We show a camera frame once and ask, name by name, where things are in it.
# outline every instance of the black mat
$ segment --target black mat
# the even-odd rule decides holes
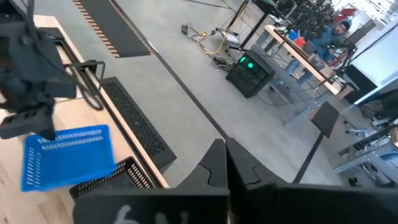
[[[177,158],[116,77],[105,78],[103,88],[156,167],[163,172]]]
[[[146,38],[115,0],[73,0],[113,56],[152,55]]]

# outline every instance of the black tray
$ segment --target black tray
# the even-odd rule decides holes
[[[73,186],[69,190],[69,194],[74,200],[77,200],[82,195],[98,189],[125,189],[129,187],[154,188],[152,182],[143,174],[142,169],[134,162],[132,157],[116,164],[116,170],[111,175]]]

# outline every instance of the gray floor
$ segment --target gray floor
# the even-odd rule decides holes
[[[227,6],[221,0],[201,0]],[[201,53],[195,43],[180,32],[182,24],[192,23],[196,30],[210,32],[221,26],[233,11],[184,0],[117,0],[127,15],[150,41],[176,74],[191,89],[221,127],[236,138],[265,166],[290,182],[302,165],[319,131],[309,121],[284,129],[294,115],[292,106],[275,107],[259,98],[245,99],[210,65],[210,58]],[[241,0],[225,0],[236,10]],[[171,186],[178,185],[196,166],[210,144],[221,138],[192,100],[173,79],[155,56],[115,59],[76,9],[72,0],[37,0],[36,14],[56,16],[85,59],[94,58],[107,63],[107,77],[118,77],[147,115],[178,159],[165,172]],[[244,38],[261,13],[250,7],[234,31]],[[221,38],[204,41],[206,47],[217,49]],[[270,94],[261,98],[272,103]],[[340,111],[347,102],[332,102]],[[356,109],[345,113],[359,128],[368,126]],[[355,139],[343,133],[346,128],[339,119],[331,139],[324,139],[306,172],[303,183],[341,185],[343,181],[332,171],[341,158],[337,151]]]

